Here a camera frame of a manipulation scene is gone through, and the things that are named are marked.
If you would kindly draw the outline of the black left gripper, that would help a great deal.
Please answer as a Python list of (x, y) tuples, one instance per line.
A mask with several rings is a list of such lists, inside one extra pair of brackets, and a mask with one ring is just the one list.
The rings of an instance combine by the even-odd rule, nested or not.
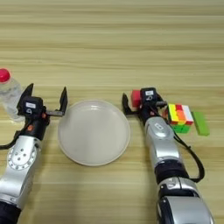
[(22, 108), (22, 101), (26, 96), (32, 95), (34, 84), (31, 83), (21, 94), (20, 99), (17, 104), (18, 114), (25, 118), (24, 127), (17, 132), (17, 137), (20, 136), (28, 136), (28, 137), (35, 137), (38, 140), (42, 140), (46, 133), (46, 127), (50, 124), (50, 117), (62, 117), (63, 113), (67, 110), (67, 88), (64, 87), (61, 97), (59, 100), (60, 108), (59, 110), (46, 110), (45, 108), (35, 112), (28, 108), (27, 110), (23, 111)]

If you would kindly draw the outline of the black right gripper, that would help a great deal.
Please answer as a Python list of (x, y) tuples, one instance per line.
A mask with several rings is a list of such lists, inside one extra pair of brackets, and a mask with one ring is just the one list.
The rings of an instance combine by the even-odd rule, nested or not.
[(135, 115), (142, 121), (143, 124), (155, 116), (160, 116), (158, 110), (167, 105), (166, 101), (158, 101), (152, 104), (142, 104), (136, 111), (132, 111), (129, 106), (129, 99), (126, 94), (122, 94), (122, 110), (125, 115)]

